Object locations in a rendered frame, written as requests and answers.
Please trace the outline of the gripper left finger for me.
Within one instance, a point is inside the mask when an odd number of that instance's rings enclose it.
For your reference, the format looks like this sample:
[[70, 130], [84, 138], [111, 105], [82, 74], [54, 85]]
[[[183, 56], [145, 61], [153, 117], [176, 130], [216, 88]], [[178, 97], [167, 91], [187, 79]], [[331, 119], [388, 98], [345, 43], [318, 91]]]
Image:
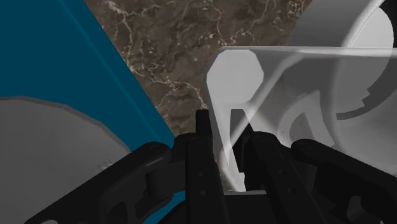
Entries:
[[184, 201], [158, 224], [230, 224], [208, 110], [198, 110], [195, 123], [173, 147], [140, 146], [24, 224], [144, 224], [181, 191]]

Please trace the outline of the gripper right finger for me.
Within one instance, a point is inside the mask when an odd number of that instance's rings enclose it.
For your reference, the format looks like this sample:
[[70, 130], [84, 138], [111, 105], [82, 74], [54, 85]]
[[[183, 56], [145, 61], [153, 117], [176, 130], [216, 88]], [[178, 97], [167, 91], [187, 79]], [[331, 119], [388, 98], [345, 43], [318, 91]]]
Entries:
[[246, 190], [266, 191], [265, 224], [397, 224], [397, 178], [315, 140], [245, 131], [233, 154]]

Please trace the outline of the teal flat panel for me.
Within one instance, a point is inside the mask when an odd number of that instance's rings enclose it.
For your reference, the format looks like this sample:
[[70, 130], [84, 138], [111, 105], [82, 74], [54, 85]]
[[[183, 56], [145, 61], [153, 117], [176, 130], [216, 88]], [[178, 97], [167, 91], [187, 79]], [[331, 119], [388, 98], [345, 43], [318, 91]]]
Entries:
[[0, 0], [0, 99], [69, 106], [132, 151], [174, 136], [84, 0]]

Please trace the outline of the clear glass cup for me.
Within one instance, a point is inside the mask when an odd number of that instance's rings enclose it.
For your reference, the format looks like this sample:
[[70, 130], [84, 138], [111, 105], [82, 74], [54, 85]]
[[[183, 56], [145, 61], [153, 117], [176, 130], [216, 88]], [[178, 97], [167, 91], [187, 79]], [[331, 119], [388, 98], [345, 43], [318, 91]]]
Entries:
[[236, 192], [246, 127], [316, 140], [397, 176], [397, 48], [227, 46], [205, 76], [219, 169]]

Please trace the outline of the grey round plate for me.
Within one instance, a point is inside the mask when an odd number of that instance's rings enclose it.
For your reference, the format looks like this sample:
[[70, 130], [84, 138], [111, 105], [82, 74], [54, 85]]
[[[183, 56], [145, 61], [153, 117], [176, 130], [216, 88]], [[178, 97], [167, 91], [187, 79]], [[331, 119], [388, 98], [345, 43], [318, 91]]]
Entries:
[[105, 125], [69, 106], [0, 99], [0, 224], [24, 224], [128, 152]]

